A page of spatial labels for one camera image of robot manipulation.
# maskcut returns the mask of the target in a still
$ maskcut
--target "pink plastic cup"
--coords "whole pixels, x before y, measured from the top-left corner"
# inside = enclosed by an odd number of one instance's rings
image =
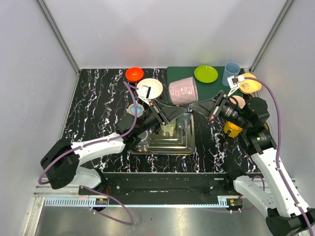
[[[185,105],[198,101],[197,86],[193,77],[171,82],[168,92],[174,105]]]

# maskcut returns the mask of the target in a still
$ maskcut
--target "red bowl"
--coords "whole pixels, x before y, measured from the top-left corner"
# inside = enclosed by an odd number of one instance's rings
[[[133,83],[137,83],[142,80],[144,72],[139,67],[132,67],[126,71],[126,78]]]

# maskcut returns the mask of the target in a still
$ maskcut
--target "white wall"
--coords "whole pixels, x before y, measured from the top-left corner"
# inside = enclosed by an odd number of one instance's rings
[[[273,90],[282,117],[281,157],[315,208],[315,1],[295,1],[254,74]],[[264,89],[277,138],[276,111]]]
[[[285,0],[45,0],[81,68],[249,67]]]
[[[75,73],[34,0],[0,2],[0,229],[21,235]]]

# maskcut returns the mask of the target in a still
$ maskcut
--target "blue cup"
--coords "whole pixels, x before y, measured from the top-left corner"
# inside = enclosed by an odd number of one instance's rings
[[[223,77],[222,77],[222,84],[224,86],[229,86],[227,78],[232,76],[232,75],[237,76],[238,73],[240,73],[240,71],[241,71],[241,68],[238,64],[232,63],[232,62],[226,64],[225,68],[224,68]]]

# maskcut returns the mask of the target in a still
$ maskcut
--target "table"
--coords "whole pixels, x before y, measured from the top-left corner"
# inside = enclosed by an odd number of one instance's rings
[[[100,138],[115,132],[119,117],[126,113],[132,99],[123,81],[126,69],[83,69],[71,104],[63,137],[73,142]],[[162,82],[162,99],[167,101],[166,69],[144,69],[144,78]],[[193,114],[195,152],[192,155],[108,155],[84,167],[103,172],[223,173],[239,166],[245,172],[259,172],[237,139],[226,139],[220,118],[208,122]]]

